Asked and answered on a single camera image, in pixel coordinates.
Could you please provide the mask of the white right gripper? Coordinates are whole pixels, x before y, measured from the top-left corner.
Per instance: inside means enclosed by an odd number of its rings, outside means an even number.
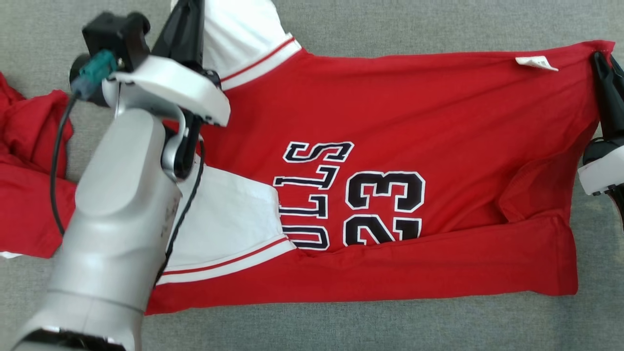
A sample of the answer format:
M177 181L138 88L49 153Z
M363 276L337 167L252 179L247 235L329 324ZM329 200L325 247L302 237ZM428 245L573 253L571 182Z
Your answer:
M578 169L587 195L606 193L624 181L624 70L615 56L591 56L603 137L590 141Z

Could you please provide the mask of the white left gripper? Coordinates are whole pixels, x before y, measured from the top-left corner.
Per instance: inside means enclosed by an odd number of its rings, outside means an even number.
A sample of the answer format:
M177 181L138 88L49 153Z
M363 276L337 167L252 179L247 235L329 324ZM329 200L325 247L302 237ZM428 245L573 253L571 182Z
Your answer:
M204 0L179 0L152 56L131 73L115 72L103 81L103 98L116 116L141 109L176 122L176 128L166 133L161 158L163 170L173 180L189 176L201 126L227 126L231 114L227 97L214 83L216 73L183 66L203 64L204 9Z

